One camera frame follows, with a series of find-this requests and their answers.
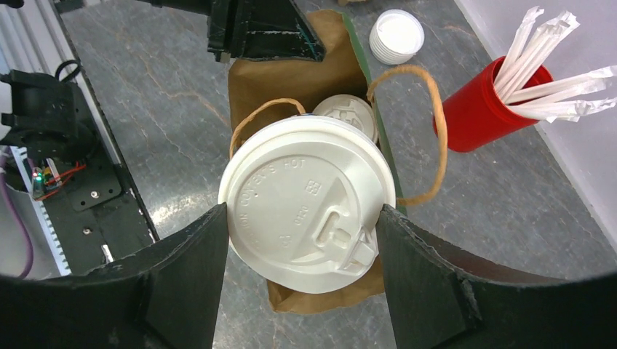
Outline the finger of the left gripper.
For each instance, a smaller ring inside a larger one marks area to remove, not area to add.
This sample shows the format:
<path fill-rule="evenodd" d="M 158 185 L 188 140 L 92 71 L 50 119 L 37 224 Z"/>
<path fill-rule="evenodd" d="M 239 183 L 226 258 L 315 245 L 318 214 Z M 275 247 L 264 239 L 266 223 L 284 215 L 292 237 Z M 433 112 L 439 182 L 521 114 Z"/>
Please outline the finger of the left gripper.
<path fill-rule="evenodd" d="M 326 49 L 294 1 L 213 1 L 207 51 L 253 61 L 321 62 Z"/>

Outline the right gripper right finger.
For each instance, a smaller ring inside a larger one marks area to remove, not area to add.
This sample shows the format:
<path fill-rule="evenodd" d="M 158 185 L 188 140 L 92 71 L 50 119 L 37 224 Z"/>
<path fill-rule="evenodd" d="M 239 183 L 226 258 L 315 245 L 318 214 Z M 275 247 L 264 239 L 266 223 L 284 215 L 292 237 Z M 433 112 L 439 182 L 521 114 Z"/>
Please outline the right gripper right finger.
<path fill-rule="evenodd" d="M 614 348 L 616 274 L 568 281 L 499 265 L 385 205 L 378 248 L 398 348 Z"/>

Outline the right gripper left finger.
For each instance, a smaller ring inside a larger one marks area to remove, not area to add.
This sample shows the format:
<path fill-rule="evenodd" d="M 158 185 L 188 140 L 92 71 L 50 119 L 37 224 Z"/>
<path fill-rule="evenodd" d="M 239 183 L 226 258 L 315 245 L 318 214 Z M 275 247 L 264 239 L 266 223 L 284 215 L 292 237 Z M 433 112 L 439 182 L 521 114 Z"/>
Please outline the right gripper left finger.
<path fill-rule="evenodd" d="M 210 348 L 228 254 L 225 204 L 83 276 L 1 278 L 3 348 Z"/>

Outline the white cup lid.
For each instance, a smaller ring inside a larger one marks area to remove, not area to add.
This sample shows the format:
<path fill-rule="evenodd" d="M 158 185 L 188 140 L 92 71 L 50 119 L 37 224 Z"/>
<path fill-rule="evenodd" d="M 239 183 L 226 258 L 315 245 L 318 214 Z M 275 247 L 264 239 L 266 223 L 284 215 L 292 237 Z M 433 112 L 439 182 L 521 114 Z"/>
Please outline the white cup lid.
<path fill-rule="evenodd" d="M 312 113 L 346 122 L 362 131 L 374 143 L 378 142 L 378 125 L 373 108 L 360 97 L 333 95 L 321 101 Z"/>
<path fill-rule="evenodd" d="M 218 200 L 236 254 L 289 289 L 323 294 L 366 274 L 375 227 L 396 201 L 394 177 L 363 132 L 324 116 L 264 127 L 231 157 Z"/>

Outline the green box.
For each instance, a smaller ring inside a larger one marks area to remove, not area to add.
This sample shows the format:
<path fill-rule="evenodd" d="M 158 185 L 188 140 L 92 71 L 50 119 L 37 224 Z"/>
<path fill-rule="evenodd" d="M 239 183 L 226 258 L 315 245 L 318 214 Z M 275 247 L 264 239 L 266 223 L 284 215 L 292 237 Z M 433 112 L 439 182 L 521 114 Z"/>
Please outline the green box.
<path fill-rule="evenodd" d="M 371 76 L 370 66 L 368 64 L 364 48 L 359 41 L 359 37 L 357 35 L 357 32 L 355 31 L 353 23 L 351 22 L 351 18 L 345 13 L 342 13 L 341 15 L 343 18 L 343 24 L 345 25 L 345 28 L 349 33 L 351 45 L 353 47 L 354 54 L 356 55 L 356 59 L 359 63 L 359 67 L 366 78 L 367 85 L 370 85 L 373 82 L 373 78 Z M 381 112 L 379 111 L 378 104 L 376 102 L 376 97 L 374 97 L 370 101 L 370 104 L 373 107 L 375 124 L 378 130 L 378 147 L 384 155 L 385 160 L 389 164 L 389 168 L 394 179 L 395 193 L 397 195 L 397 198 L 399 198 L 402 196 L 402 188 L 400 185 L 399 176 L 397 174 L 397 168 L 394 163 L 394 156 L 387 136 L 386 128 L 384 126 Z"/>

